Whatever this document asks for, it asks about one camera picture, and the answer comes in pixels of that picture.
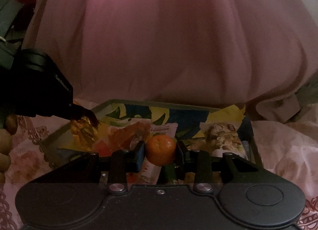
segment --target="pink fabric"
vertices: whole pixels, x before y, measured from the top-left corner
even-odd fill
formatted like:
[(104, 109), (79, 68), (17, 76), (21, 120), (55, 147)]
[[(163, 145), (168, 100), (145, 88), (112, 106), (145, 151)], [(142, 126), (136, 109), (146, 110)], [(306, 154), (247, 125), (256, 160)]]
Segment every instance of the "pink fabric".
[(264, 168), (299, 186), (306, 196), (298, 225), (318, 230), (318, 103), (297, 122), (254, 121), (255, 143)]
[(23, 47), (47, 52), (81, 99), (246, 103), (286, 121), (316, 39), (301, 0), (38, 0)]

